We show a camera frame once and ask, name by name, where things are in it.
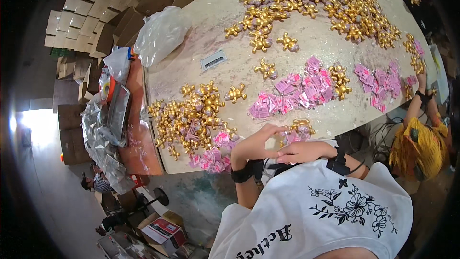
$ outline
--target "black wristband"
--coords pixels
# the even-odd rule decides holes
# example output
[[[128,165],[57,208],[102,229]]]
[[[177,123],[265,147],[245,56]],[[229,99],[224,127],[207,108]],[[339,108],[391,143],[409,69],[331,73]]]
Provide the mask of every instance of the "black wristband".
[[[235,183],[244,183],[254,175],[253,163],[249,161],[241,170],[231,171],[231,178]]]

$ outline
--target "plastic wrapping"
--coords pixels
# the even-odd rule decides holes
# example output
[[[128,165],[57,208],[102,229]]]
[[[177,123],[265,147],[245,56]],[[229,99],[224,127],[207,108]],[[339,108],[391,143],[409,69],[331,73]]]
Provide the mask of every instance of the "plastic wrapping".
[[[123,47],[112,51],[112,53],[104,58],[104,64],[109,69],[113,78],[123,85],[126,85],[129,75],[129,60],[130,47]]]
[[[110,88],[110,72],[107,67],[102,68],[102,73],[99,77],[99,86],[101,87],[101,99],[106,100]]]
[[[130,191],[135,183],[120,163],[118,149],[101,133],[100,128],[107,124],[108,113],[107,106],[101,105],[100,93],[97,93],[81,113],[83,140],[90,158],[104,172],[111,187],[117,193],[124,194]]]
[[[157,64],[176,49],[192,26],[192,20],[179,7],[168,6],[150,17],[139,31],[134,52],[144,67]]]

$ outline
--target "person with hat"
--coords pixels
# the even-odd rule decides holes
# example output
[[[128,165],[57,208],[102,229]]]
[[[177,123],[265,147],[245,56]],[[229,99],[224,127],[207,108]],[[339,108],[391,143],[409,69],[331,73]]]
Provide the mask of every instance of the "person with hat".
[[[81,179],[81,186],[83,189],[91,191],[91,188],[93,188],[100,193],[112,192],[113,189],[102,170],[96,165],[93,165],[92,168],[96,174],[93,179],[87,178],[83,172],[83,177]]]

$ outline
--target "clear plastic bag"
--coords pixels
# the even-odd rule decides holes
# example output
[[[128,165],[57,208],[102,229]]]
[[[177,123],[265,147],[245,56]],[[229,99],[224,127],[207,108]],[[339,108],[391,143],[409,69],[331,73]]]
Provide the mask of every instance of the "clear plastic bag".
[[[129,67],[131,62],[129,61],[129,47],[123,47],[114,50],[109,56],[104,58],[104,64],[109,69],[110,74],[113,78],[126,85],[129,75]]]
[[[192,26],[191,18],[179,7],[168,6],[150,17],[139,32],[134,52],[144,67],[157,64],[176,49]]]

